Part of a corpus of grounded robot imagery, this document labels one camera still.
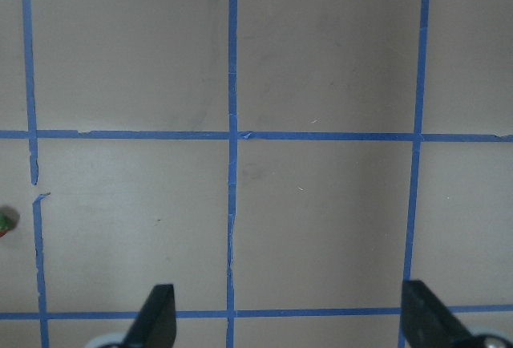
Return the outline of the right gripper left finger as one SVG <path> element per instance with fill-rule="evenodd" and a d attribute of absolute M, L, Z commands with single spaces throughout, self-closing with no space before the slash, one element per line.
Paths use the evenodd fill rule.
<path fill-rule="evenodd" d="M 172 348 L 176 341 L 176 335 L 174 286 L 173 284 L 159 284 L 151 290 L 121 346 Z"/>

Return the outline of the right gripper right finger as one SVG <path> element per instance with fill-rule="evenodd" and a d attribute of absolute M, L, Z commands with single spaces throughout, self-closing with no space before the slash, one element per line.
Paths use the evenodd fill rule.
<path fill-rule="evenodd" d="M 404 281 L 401 329 L 410 347 L 464 347 L 472 333 L 420 280 Z"/>

